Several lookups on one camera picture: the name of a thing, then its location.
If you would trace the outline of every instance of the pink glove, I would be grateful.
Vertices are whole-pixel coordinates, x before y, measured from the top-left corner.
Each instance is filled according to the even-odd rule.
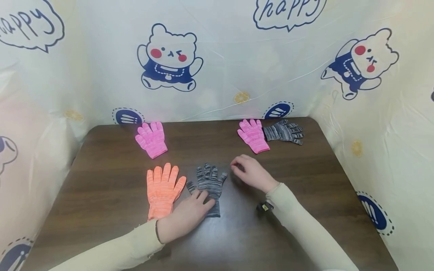
[[[136,141],[150,158],[154,159],[167,151],[161,122],[151,122],[151,128],[144,123],[142,127],[137,128],[137,132],[139,134],[136,135]]]
[[[238,135],[244,142],[250,146],[256,154],[270,150],[267,142],[265,142],[264,132],[262,132],[262,124],[260,120],[251,119],[250,124],[247,120],[240,122],[242,130],[238,129]]]

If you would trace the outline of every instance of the sleeve cuff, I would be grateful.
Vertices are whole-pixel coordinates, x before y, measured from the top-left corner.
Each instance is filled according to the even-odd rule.
[[[271,201],[275,208],[284,212],[290,212],[293,207],[299,204],[296,196],[284,183],[280,183],[268,192],[266,198]]]
[[[158,240],[156,225],[157,220],[153,219],[128,233],[133,249],[133,257],[150,258],[164,247]]]

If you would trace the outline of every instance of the beige sleeve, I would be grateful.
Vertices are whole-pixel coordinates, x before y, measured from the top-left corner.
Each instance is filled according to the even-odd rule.
[[[50,271],[121,271],[147,261],[163,245],[157,238],[157,220],[85,251]]]
[[[320,270],[358,271],[339,244],[283,183],[266,195],[273,213]]]

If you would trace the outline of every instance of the small black object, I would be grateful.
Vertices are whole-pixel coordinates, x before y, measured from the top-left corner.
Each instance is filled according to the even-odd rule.
[[[260,202],[258,205],[256,205],[256,210],[260,213],[272,211],[274,209],[274,206],[271,205],[268,201]]]

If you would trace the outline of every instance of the red cheek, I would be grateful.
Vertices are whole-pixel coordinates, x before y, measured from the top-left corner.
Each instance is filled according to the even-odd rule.
[[[374,65],[369,65],[368,68],[366,69],[367,72],[373,72],[375,71],[375,66]]]
[[[187,60],[187,56],[186,56],[186,55],[180,55],[180,56],[178,57],[178,60],[181,61],[181,62],[184,62],[184,61]]]
[[[364,46],[360,45],[360,46],[357,46],[355,48],[354,52],[356,54],[358,54],[359,56],[361,56],[361,55],[363,55],[366,52],[366,48]]]
[[[156,59],[161,57],[161,51],[158,49],[152,49],[151,50],[151,56],[155,57]]]

